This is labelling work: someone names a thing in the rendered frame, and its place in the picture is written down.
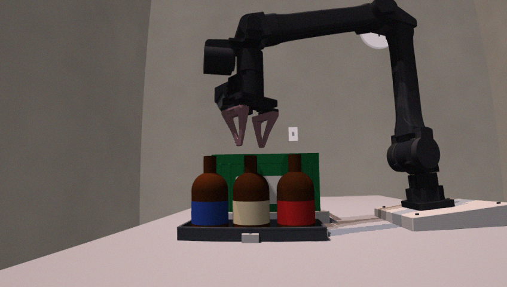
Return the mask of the brown bottle with cream label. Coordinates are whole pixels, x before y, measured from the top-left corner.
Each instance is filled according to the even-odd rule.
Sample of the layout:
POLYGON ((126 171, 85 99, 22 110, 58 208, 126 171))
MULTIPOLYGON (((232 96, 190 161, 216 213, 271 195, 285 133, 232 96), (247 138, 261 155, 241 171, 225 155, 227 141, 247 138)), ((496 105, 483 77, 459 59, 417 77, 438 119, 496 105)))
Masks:
POLYGON ((257 155, 244 156, 244 173, 233 184, 233 227, 270 227, 270 193, 257 173, 257 155))

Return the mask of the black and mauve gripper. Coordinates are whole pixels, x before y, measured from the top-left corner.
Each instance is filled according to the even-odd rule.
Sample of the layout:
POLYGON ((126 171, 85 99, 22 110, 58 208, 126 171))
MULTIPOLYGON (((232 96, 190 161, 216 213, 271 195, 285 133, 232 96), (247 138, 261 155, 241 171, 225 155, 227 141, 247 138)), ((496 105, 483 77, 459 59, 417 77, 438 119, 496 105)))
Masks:
POLYGON ((259 112, 252 117, 253 127, 259 148, 264 148, 268 136, 279 116, 277 100, 264 97, 264 75, 256 71, 239 72, 239 92, 222 99, 222 116, 228 125, 237 146, 243 145, 248 115, 253 110, 259 112), (242 91, 242 92, 240 92, 242 91), (251 94, 252 93, 252 94, 251 94), (235 103, 235 104, 234 104, 235 103), (272 108, 273 107, 273 108, 272 108), (239 116, 239 135, 233 118, 239 116), (264 136, 261 136, 261 124, 267 121, 264 136))

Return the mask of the brown bottle with blue label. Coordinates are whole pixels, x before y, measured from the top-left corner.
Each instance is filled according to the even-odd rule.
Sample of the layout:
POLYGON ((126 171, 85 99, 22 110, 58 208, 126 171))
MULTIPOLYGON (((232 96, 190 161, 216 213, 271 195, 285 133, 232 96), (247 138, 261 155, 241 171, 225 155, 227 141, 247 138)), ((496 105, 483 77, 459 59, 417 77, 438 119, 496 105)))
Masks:
POLYGON ((203 156, 203 173, 193 182, 191 226, 228 227, 228 185, 216 173, 216 156, 203 156))

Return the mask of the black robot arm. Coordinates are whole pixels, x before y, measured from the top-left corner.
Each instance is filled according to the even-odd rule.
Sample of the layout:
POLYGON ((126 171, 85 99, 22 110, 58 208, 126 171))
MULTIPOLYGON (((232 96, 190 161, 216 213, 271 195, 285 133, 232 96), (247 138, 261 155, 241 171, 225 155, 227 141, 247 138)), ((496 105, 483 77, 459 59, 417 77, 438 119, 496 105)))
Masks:
POLYGON ((215 103, 221 110, 228 106, 222 105, 222 99, 239 92, 239 72, 263 73, 264 47, 356 30, 357 35, 386 36, 396 113, 395 135, 391 136, 387 162, 394 171, 410 174, 410 188, 405 189, 407 201, 402 200, 401 205, 414 210, 455 207, 453 199, 445 199, 443 185, 439 185, 437 173, 433 173, 439 172, 440 151, 433 130, 423 122, 413 45, 415 27, 417 20, 394 0, 290 14, 245 14, 234 38, 206 40, 203 73, 231 75, 237 56, 237 73, 215 87, 215 103))

